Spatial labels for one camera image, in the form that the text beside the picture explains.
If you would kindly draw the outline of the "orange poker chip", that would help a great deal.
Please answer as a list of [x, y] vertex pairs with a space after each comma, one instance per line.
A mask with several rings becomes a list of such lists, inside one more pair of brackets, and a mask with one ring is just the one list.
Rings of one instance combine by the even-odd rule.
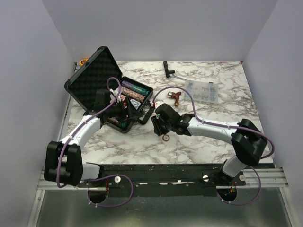
[[168, 142], [168, 141], [170, 140], [170, 136], [169, 136], [169, 135], [163, 135], [163, 136], [162, 136], [162, 140], [163, 140], [164, 142]]

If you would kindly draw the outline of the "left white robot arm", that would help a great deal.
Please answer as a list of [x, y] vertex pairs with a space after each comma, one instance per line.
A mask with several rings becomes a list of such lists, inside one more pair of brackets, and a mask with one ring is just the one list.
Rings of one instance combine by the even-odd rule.
[[109, 90], [97, 91], [92, 111], [83, 116], [81, 122], [60, 141], [51, 141], [46, 149], [44, 179], [56, 182], [59, 188], [76, 186], [89, 180], [101, 186], [105, 175], [97, 164], [83, 163], [81, 151], [90, 138], [108, 121], [114, 118], [120, 123], [140, 118], [141, 103], [121, 94], [111, 94]]

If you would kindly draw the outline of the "black poker chip case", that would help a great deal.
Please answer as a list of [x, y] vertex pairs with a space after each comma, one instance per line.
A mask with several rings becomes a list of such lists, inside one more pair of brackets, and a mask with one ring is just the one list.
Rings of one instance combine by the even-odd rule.
[[98, 90], [109, 90], [111, 94], [121, 94], [139, 102], [142, 117], [129, 123], [118, 124], [116, 120], [106, 122], [110, 127], [127, 133], [135, 122], [145, 125], [149, 120], [153, 107], [150, 98], [153, 88], [129, 77], [123, 76], [117, 62], [106, 46], [99, 47], [87, 62], [65, 82], [66, 91], [85, 110], [92, 111], [93, 102]]

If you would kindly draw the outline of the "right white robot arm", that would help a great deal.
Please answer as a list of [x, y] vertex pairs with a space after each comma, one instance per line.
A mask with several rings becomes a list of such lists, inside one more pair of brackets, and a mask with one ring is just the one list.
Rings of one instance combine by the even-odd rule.
[[151, 118], [158, 136], [172, 131], [178, 135], [203, 136], [231, 144], [235, 154], [224, 162], [218, 181], [229, 185], [244, 168], [259, 164], [267, 146], [267, 139], [248, 119], [240, 123], [198, 120], [194, 114], [179, 115], [170, 105], [158, 102]]

